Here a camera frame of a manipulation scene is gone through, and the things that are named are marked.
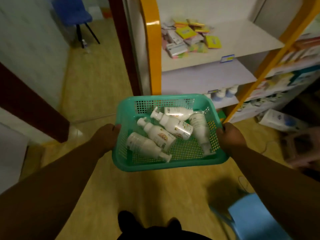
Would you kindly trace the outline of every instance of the dark brown door frame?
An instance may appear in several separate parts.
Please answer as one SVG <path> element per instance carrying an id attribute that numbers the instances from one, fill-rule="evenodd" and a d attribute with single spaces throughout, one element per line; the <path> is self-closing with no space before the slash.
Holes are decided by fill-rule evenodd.
<path id="1" fill-rule="evenodd" d="M 109 0 L 110 9 L 121 46 L 122 56 L 134 96 L 141 96 L 138 74 L 135 66 L 126 13 L 122 0 Z"/>
<path id="2" fill-rule="evenodd" d="M 69 135 L 69 121 L 0 63 L 0 107 L 58 142 Z"/>

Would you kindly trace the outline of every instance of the black chair leg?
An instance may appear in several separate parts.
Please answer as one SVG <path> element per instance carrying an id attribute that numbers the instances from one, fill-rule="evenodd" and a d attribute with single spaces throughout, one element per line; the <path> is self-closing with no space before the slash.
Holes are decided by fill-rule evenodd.
<path id="1" fill-rule="evenodd" d="M 87 28 L 89 29 L 90 33 L 91 33 L 92 36 L 96 39 L 96 41 L 98 42 L 98 44 L 100 44 L 97 36 L 94 34 L 94 32 L 92 32 L 92 30 L 91 30 L 91 28 L 89 27 L 89 25 L 88 25 L 87 23 L 84 23 L 84 24 L 87 26 Z"/>
<path id="2" fill-rule="evenodd" d="M 81 43 L 81 47 L 84 48 L 83 46 L 83 42 L 82 42 L 82 34 L 81 34 L 81 29 L 80 29 L 80 25 L 77 24 L 77 35 L 78 35 L 78 40 Z"/>

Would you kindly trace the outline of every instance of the hand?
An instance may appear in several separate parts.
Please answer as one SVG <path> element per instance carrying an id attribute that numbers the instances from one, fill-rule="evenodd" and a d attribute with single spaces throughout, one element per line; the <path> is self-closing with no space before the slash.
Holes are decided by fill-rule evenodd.
<path id="1" fill-rule="evenodd" d="M 225 131 L 218 128 L 216 133 L 222 150 L 232 156 L 231 149 L 235 146 L 247 146 L 246 140 L 240 130 L 231 123 L 224 124 Z"/>
<path id="2" fill-rule="evenodd" d="M 103 156 L 116 145 L 120 129 L 120 124 L 116 126 L 106 124 L 94 133 L 89 142 L 98 150 L 98 153 L 101 153 L 101 156 Z"/>

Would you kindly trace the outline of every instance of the forearm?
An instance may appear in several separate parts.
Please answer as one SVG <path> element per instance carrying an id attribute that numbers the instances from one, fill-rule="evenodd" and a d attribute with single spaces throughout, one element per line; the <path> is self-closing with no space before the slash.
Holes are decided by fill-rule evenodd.
<path id="1" fill-rule="evenodd" d="M 55 239 L 101 156 L 89 141 L 0 195 L 0 239 Z"/>
<path id="2" fill-rule="evenodd" d="M 231 155 L 254 190 L 282 227 L 295 239 L 316 239 L 320 184 L 245 146 Z"/>

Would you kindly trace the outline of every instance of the pile of small packages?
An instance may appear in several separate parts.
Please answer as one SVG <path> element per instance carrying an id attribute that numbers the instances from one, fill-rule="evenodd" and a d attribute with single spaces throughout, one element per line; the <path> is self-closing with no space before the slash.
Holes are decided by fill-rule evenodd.
<path id="1" fill-rule="evenodd" d="M 219 49 L 221 42 L 211 35 L 213 29 L 196 19 L 172 18 L 161 24 L 162 48 L 173 59 L 185 57 L 188 52 L 207 53 L 208 48 Z"/>
<path id="2" fill-rule="evenodd" d="M 139 118 L 137 125 L 143 128 L 149 138 L 133 132 L 127 139 L 127 149 L 145 158 L 169 162 L 172 154 L 167 152 L 176 141 L 187 141 L 193 134 L 202 148 L 203 157 L 215 154 L 211 147 L 210 129 L 203 111 L 193 111 L 184 107 L 165 107 L 164 113 L 161 113 L 157 109 L 158 107 L 154 108 L 150 118 L 154 118 L 163 127 L 146 121 L 146 117 Z"/>

